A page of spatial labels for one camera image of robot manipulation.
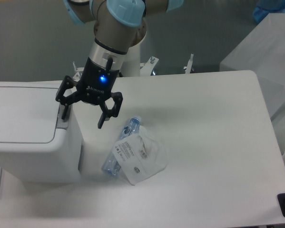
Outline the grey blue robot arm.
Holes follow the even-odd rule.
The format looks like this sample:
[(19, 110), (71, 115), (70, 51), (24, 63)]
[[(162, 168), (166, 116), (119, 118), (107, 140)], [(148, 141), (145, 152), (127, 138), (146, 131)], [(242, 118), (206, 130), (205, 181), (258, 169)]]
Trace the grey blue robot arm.
[(79, 81), (65, 76), (56, 101), (64, 106), (62, 119), (78, 101), (98, 105), (102, 115), (98, 128), (117, 117), (122, 105), (121, 92), (112, 92), (126, 54), (146, 16), (181, 7), (181, 0), (66, 0), (64, 5), (77, 24), (98, 22), (98, 30)]

